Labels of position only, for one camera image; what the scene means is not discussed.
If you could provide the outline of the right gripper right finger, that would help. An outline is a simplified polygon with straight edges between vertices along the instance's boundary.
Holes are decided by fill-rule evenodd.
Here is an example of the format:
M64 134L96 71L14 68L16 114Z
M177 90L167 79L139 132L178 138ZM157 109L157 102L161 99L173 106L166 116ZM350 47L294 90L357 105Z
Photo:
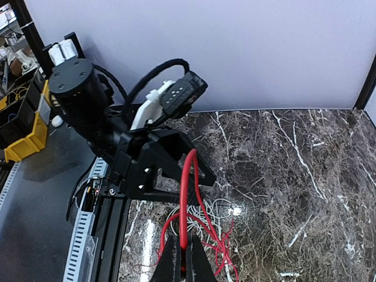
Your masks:
M188 234L185 254L187 282L216 282L212 267L208 261L200 238Z

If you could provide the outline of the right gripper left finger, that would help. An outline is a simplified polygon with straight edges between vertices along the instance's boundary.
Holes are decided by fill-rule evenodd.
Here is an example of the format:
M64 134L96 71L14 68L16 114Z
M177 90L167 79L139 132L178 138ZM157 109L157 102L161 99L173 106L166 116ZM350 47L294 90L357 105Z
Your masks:
M169 236L162 256L152 275L151 282L179 282L181 278L182 251L177 236Z

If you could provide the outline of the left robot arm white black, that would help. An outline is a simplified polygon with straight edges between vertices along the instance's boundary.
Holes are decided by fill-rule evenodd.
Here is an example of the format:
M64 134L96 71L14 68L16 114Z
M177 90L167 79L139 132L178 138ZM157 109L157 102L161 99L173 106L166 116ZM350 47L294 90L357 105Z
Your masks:
M171 59L122 92L121 109L112 104L113 75L86 59L82 52L52 55L54 67L48 86L52 106L109 166L100 192L105 197L127 197L177 203L179 194L158 190L158 175L180 180L180 159L194 149L183 132L166 126L182 118L208 85L184 59Z

